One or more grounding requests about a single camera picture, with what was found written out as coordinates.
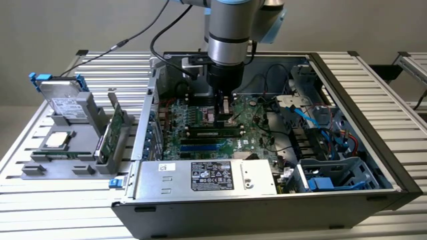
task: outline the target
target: blue latch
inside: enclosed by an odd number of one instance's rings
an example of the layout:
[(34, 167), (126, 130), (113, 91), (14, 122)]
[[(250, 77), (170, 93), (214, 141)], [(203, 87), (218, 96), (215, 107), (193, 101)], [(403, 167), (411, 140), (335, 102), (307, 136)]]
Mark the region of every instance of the blue latch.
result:
[(75, 79), (81, 83), (82, 90), (89, 92), (90, 88), (89, 88), (89, 85), (87, 85), (86, 78), (81, 74), (78, 74), (78, 76), (75, 76)]
[(37, 84), (37, 76), (38, 76), (38, 74), (37, 74), (35, 72), (30, 73), (30, 75), (29, 75), (30, 81), (31, 81), (35, 89), (37, 89), (38, 92), (41, 93), (41, 88), (39, 88), (39, 86), (38, 86), (38, 84)]
[(122, 179), (110, 179), (109, 188), (110, 189), (121, 189), (123, 187)]
[(49, 81), (53, 79), (53, 74), (39, 74), (39, 76), (37, 77), (38, 81)]
[(309, 180), (309, 187), (314, 192), (363, 190), (365, 186), (365, 181), (358, 182), (353, 186), (334, 186), (330, 177), (314, 177)]

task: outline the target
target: capacitor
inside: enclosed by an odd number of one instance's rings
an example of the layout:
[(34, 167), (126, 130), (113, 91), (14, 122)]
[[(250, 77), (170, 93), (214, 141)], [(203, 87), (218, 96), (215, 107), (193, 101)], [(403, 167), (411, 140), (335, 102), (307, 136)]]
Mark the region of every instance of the capacitor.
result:
[(251, 107), (255, 107), (255, 106), (257, 106), (257, 101), (254, 101), (254, 100), (249, 101), (249, 105), (250, 105)]

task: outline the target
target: green circuit board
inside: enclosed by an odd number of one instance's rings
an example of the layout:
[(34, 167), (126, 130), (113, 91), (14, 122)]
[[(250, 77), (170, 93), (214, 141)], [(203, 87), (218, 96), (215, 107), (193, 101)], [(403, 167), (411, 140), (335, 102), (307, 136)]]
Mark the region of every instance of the green circuit board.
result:
[[(245, 126), (245, 134), (237, 138), (218, 138), (215, 150), (182, 151), (182, 140), (189, 139), (186, 136), (186, 125), (193, 127), (210, 127), (214, 122), (214, 107), (189, 106), (183, 100), (178, 99), (169, 106), (169, 114), (173, 127), (165, 135), (163, 160), (186, 160), (186, 159), (241, 159), (246, 154), (258, 154), (259, 159), (269, 159), (273, 163), (278, 157), (274, 152), (267, 151), (261, 145), (261, 138), (267, 141), (269, 134), (262, 131), (253, 119), (258, 111), (262, 116), (265, 111), (257, 106), (250, 106), (250, 101), (257, 101), (257, 97), (241, 96), (234, 102), (234, 117), (226, 126)], [(181, 153), (190, 154), (183, 158)]]

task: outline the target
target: gray wall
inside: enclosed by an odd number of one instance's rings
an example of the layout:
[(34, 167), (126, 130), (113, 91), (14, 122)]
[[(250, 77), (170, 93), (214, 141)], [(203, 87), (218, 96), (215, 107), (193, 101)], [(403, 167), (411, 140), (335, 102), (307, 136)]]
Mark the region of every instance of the gray wall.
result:
[[(79, 49), (107, 50), (154, 19), (163, 0), (2, 0), (0, 105), (39, 105), (30, 72), (59, 74)], [(426, 0), (287, 0), (277, 42), (266, 51), (355, 50), (369, 63), (397, 51), (427, 52)], [(157, 32), (185, 7), (173, 2), (154, 28), (123, 51), (147, 51)], [(161, 51), (203, 45), (203, 10), (194, 9), (158, 41)], [(414, 100), (423, 89), (406, 78), (394, 87)]]

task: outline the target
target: red wire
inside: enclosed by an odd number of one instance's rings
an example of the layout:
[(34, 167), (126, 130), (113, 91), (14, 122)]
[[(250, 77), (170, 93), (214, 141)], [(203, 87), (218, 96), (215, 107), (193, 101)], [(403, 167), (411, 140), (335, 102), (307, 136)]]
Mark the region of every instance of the red wire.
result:
[(349, 137), (354, 140), (354, 143), (355, 143), (354, 150), (351, 153), (355, 156), (357, 152), (358, 152), (358, 148), (359, 148), (359, 142), (358, 142), (358, 139), (353, 135), (350, 135)]
[(351, 138), (351, 140), (354, 141), (354, 150), (353, 150), (353, 152), (351, 152), (351, 155), (357, 155), (357, 152), (358, 152), (358, 148), (359, 148), (359, 141), (358, 141), (358, 139), (355, 138), (355, 136), (354, 135), (349, 135), (349, 137)]

